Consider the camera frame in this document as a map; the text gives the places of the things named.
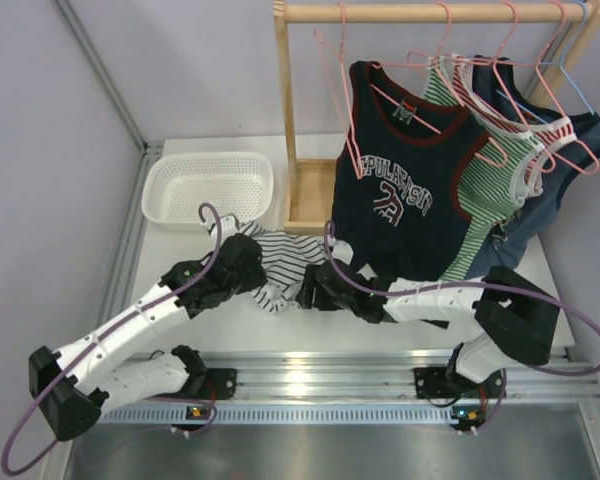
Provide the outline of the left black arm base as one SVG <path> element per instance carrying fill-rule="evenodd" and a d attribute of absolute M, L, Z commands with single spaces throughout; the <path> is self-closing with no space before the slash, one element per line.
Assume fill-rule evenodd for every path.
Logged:
<path fill-rule="evenodd" d="M 234 396 L 238 374 L 235 368 L 208 367 L 197 350 L 184 345 L 175 347 L 171 354 L 184 364 L 186 372 L 177 398 L 216 401 Z"/>

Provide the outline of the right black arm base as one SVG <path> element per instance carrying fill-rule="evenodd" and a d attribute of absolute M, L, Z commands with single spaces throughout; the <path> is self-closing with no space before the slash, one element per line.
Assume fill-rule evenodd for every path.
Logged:
<path fill-rule="evenodd" d="M 453 405 L 465 399 L 497 399 L 502 393 L 504 380 L 502 373 L 496 371 L 481 383 L 475 383 L 456 372 L 461 343 L 457 346 L 446 366 L 417 367 L 413 370 L 416 397 L 432 402 L 437 399 L 449 399 L 439 404 L 440 408 Z"/>

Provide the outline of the black white striped tank top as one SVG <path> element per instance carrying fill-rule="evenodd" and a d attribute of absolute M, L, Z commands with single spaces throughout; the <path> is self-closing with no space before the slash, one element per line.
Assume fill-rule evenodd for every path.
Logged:
<path fill-rule="evenodd" d="M 251 237 L 262 249 L 266 282 L 250 295 L 268 313 L 279 313 L 293 305 L 307 267 L 326 261 L 323 243 L 315 236 L 267 230 L 256 222 L 243 224 L 238 233 Z"/>

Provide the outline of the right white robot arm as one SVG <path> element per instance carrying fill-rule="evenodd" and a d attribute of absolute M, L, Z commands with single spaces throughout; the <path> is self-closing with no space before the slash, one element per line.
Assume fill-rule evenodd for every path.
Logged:
<path fill-rule="evenodd" d="M 459 327 L 461 339 L 447 364 L 446 382 L 463 397 L 501 369 L 546 365 L 559 316 L 551 296 L 503 266 L 458 286 L 365 278 L 341 261 L 325 262 L 306 269 L 295 299 L 303 309 L 348 310 L 370 324 Z"/>

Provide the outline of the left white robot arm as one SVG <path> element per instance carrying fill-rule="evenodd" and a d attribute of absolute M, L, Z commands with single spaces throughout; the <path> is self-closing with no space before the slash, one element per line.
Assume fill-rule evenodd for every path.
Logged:
<path fill-rule="evenodd" d="M 162 334 L 266 282 L 262 247 L 234 234 L 202 260 L 176 263 L 136 303 L 83 338 L 29 357 L 29 389 L 56 440 L 73 440 L 101 416 L 155 396 L 194 398 L 208 369 L 178 345 L 136 365 L 128 359 Z"/>

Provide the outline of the pink wire hanger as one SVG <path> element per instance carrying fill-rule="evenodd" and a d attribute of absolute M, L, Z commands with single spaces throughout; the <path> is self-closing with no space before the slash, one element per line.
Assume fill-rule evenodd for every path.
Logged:
<path fill-rule="evenodd" d="M 343 1 L 339 1 L 338 8 L 341 26 L 338 47 L 332 45 L 318 28 L 314 30 L 313 37 L 316 43 L 323 73 L 329 86 L 332 103 L 336 109 L 340 127 L 345 135 L 345 147 L 349 153 L 350 162 L 355 177 L 357 180 L 361 180 L 363 177 L 361 153 L 356 140 L 356 126 L 353 115 L 353 100 L 349 88 L 349 75 L 345 71 L 345 40 L 347 23 L 347 11 L 345 3 Z M 336 80 L 332 75 L 330 66 L 328 65 L 325 51 L 330 52 L 338 60 L 341 94 L 338 94 Z"/>

